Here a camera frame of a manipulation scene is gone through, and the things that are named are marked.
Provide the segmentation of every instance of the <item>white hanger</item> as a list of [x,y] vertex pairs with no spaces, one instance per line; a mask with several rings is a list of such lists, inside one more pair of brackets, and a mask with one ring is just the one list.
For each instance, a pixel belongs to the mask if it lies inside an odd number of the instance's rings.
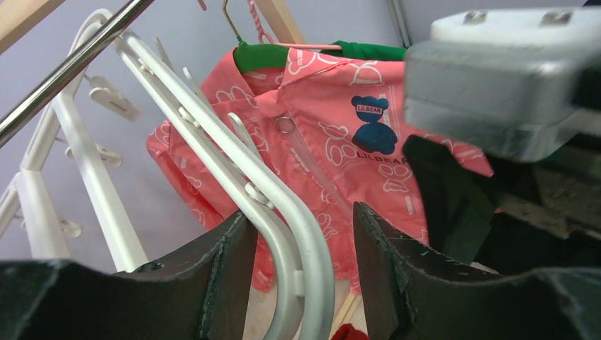
[[[265,339],[292,339],[301,319],[300,339],[327,339],[334,315],[334,273],[311,211],[138,36],[126,31],[121,37],[117,43],[124,63],[269,245],[278,300]],[[236,123],[235,115],[230,118]],[[278,208],[290,228],[271,207]]]
[[[88,40],[111,16],[112,13],[106,9],[93,12],[79,29],[69,53]],[[85,70],[44,109],[19,172],[0,196],[0,237],[21,209],[35,259],[70,257],[64,237],[77,236],[81,227],[58,217],[40,174],[62,128],[66,139],[63,142],[69,145],[67,155],[77,163],[117,271],[134,271],[147,263],[148,258],[102,160],[104,157],[108,164],[118,165],[120,156],[94,143],[74,104],[75,93],[84,75]],[[98,78],[91,80],[100,84]],[[107,83],[105,81],[101,85],[106,88]],[[134,120],[135,110],[129,113],[132,114],[126,118]]]

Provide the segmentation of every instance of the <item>green hanger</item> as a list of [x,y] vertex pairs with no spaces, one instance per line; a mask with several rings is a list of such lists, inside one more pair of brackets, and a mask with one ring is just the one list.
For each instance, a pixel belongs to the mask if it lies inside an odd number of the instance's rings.
[[288,48],[279,45],[248,45],[240,40],[234,50],[234,62],[242,74],[272,67],[283,69],[287,60]]

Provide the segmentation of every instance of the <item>stainless steel rod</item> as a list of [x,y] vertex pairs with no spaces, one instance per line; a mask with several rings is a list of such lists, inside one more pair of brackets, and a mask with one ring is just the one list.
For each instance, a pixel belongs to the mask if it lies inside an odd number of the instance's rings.
[[40,112],[155,0],[131,0],[0,121],[0,147]]

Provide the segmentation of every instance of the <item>plastic hanger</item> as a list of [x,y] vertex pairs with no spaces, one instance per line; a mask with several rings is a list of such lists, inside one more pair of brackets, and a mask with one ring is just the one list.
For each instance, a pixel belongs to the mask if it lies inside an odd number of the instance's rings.
[[249,45],[247,44],[234,25],[228,13],[228,0],[223,0],[223,15],[228,21],[236,39],[238,48],[234,50],[234,62],[240,73],[247,73],[258,69],[279,68],[286,66],[288,48],[279,45]]
[[[206,5],[203,0],[198,0],[199,4],[206,11]],[[270,36],[269,33],[263,29],[259,14],[257,13],[256,7],[253,0],[248,1],[250,12],[252,14],[254,24],[257,27],[259,33],[258,45],[247,44],[240,34],[238,29],[234,25],[229,13],[228,13],[228,0],[223,0],[223,15],[228,21],[228,24],[232,28],[232,31],[238,40],[238,48],[234,50],[234,62],[240,73],[247,73],[256,71],[258,69],[266,68],[279,68],[283,69],[286,66],[288,60],[288,51],[290,47],[298,49],[309,49],[309,50],[341,50],[342,47],[338,45],[299,45],[299,44],[280,44]],[[269,43],[265,43],[263,38],[266,38]]]
[[252,139],[234,113],[229,119],[247,145],[138,36],[125,31],[121,37],[118,51],[126,66],[269,245],[278,296],[265,339],[292,339],[301,320],[301,340],[327,339],[334,315],[334,272],[311,211],[247,147]]

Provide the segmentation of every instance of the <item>gray device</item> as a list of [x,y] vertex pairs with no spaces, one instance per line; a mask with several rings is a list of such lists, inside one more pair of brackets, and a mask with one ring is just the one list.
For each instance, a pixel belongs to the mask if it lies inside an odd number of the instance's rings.
[[500,47],[430,40],[406,54],[405,122],[535,162],[577,133],[601,135],[601,113],[575,107],[584,68],[601,48]]

